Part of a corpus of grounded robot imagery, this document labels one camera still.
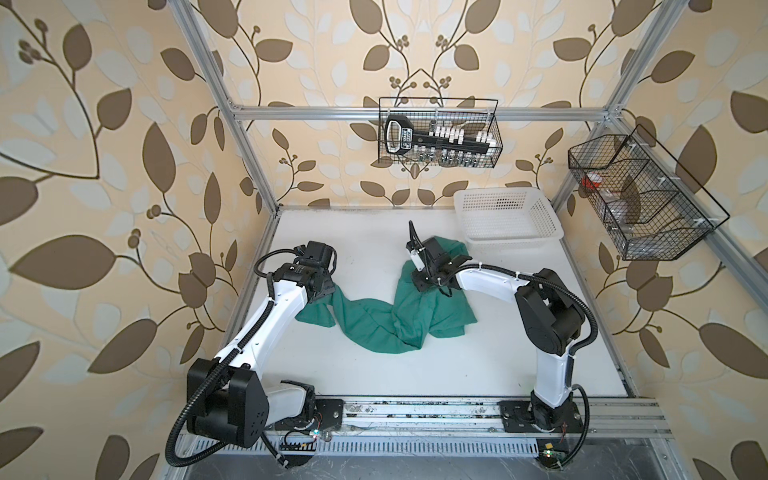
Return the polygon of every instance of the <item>leaf patterned wallpaper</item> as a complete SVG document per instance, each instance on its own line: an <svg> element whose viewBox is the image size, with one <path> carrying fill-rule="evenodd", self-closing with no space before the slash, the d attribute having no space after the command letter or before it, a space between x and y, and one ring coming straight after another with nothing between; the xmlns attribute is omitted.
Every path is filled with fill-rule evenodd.
<svg viewBox="0 0 768 480"><path fill-rule="evenodd" d="M495 168L444 168L378 158L376 126L341 121L254 121L247 129L279 204L452 207L465 188L540 187L553 197L584 122L501 122Z"/></svg>
<svg viewBox="0 0 768 480"><path fill-rule="evenodd" d="M259 193L161 6L0 0L2 478L158 472L260 241Z"/></svg>
<svg viewBox="0 0 768 480"><path fill-rule="evenodd" d="M660 2L191 4L236 103L346 107L404 95L600 107Z"/></svg>
<svg viewBox="0 0 768 480"><path fill-rule="evenodd" d="M768 4L688 6L625 114L679 155L733 215L723 228L768 266ZM689 470L768 478L766 313L705 243L674 262L618 261L578 192L559 214L614 344L640 394L659 399Z"/></svg>

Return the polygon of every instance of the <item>white tabletop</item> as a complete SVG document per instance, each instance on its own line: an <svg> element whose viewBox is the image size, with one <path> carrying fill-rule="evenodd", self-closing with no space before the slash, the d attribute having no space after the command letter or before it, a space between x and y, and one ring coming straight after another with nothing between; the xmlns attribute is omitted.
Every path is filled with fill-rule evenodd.
<svg viewBox="0 0 768 480"><path fill-rule="evenodd" d="M438 235L464 240L453 210L288 210L283 212L272 247L292 248L310 240L336 248L333 281L347 298L391 303L406 251L408 220L422 240ZM549 268L584 297L559 242L530 248L474 247L474 260L510 270ZM274 270L290 255L266 262ZM251 311L266 295L260 282ZM389 355L358 346L338 326L292 322L273 351L265 385L291 379L316 387L319 395L364 396L526 396L536 376L535 347L528 340L516 306L480 292L467 292L478 322L452 339L428 336L421 350ZM584 323L581 338L589 334ZM574 382L590 396L626 396L602 336L579 350Z"/></svg>

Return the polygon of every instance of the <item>white plastic basket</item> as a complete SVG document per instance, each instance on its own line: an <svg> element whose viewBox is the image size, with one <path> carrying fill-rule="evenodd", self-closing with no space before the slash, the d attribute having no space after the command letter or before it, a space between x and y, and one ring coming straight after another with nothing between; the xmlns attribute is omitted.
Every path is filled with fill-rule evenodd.
<svg viewBox="0 0 768 480"><path fill-rule="evenodd" d="M563 227L538 188L478 188L453 196L459 223L471 243L560 240Z"/></svg>

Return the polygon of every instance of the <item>crumpled green garment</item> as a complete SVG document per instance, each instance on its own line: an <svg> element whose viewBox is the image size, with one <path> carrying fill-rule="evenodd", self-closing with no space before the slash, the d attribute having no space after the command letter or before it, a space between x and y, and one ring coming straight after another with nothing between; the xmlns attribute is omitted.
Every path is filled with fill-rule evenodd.
<svg viewBox="0 0 768 480"><path fill-rule="evenodd" d="M451 257L467 254L461 242L436 239ZM427 333L438 338L461 336L464 325L477 323L464 292L453 290L453 296L447 297L431 288L420 293L411 280L414 269L411 260L402 266L394 305L375 299L348 300L336 285L336 292L305 306L296 319L327 327L338 321L354 343L378 353L418 350Z"/></svg>

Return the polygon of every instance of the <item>black wire basket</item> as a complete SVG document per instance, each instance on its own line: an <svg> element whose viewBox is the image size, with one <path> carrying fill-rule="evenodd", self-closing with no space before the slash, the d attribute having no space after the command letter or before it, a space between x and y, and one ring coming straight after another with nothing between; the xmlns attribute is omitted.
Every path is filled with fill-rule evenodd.
<svg viewBox="0 0 768 480"><path fill-rule="evenodd" d="M504 145L497 100L427 97L379 99L379 158L440 167L493 168Z"/></svg>
<svg viewBox="0 0 768 480"><path fill-rule="evenodd" d="M674 160L673 174L649 153L656 146ZM730 218L642 125L629 135L603 135L572 147L568 169L623 260L675 260ZM701 200L710 203L709 213Z"/></svg>

